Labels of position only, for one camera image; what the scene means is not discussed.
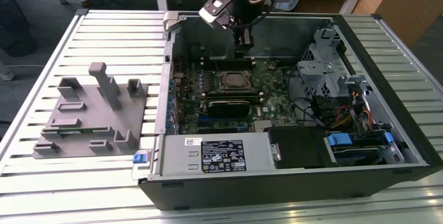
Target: warning label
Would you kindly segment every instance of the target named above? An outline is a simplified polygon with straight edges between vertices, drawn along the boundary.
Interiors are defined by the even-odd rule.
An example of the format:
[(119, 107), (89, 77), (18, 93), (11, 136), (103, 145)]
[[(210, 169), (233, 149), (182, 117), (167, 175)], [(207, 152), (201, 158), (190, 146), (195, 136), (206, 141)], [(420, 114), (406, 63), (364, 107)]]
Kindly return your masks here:
[(205, 141), (201, 144), (205, 173), (247, 170), (243, 140)]

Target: white cable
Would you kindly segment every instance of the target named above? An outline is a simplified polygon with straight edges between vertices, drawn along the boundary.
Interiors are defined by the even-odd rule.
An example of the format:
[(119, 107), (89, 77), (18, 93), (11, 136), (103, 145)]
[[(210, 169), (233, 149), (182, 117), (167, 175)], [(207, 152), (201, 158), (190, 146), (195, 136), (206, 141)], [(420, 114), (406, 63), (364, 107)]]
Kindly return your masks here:
[(45, 67), (45, 65), (11, 65), (7, 67)]

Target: circuit board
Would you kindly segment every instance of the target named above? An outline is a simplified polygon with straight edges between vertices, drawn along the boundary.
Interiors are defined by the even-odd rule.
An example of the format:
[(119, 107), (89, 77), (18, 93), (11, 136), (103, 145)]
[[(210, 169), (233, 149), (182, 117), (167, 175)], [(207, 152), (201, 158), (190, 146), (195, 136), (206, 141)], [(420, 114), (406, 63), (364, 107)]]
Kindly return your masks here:
[[(178, 116), (181, 134), (262, 132), (267, 127), (298, 124), (297, 114), (286, 91), (289, 67), (277, 66), (273, 59), (255, 59), (254, 68), (247, 71), (206, 71), (201, 64), (183, 67), (177, 73)], [(259, 99), (250, 105), (250, 112), (242, 118), (211, 118), (207, 113), (207, 94), (233, 95), (243, 92)], [(230, 96), (230, 100), (246, 100)]]

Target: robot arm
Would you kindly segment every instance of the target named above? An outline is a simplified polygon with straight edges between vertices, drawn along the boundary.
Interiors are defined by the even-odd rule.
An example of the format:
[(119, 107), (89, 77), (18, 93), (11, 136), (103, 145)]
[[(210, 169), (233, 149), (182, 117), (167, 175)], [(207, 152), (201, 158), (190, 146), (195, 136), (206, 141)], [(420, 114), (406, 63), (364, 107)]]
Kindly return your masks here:
[[(298, 1), (293, 0), (291, 4), (295, 6)], [(269, 16), (277, 0), (271, 0), (266, 13), (265, 2), (266, 0), (209, 0), (199, 12), (213, 27), (219, 25), (225, 29), (233, 29), (235, 49), (241, 56), (254, 47), (253, 26)]]

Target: cpu socket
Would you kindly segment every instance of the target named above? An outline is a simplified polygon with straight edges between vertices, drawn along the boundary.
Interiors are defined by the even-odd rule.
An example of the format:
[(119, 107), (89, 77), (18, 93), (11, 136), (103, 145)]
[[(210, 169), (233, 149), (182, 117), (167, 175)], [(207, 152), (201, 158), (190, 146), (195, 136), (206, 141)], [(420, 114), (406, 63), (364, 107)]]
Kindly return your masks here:
[(221, 91), (222, 92), (251, 92), (254, 91), (247, 71), (226, 71), (221, 72)]

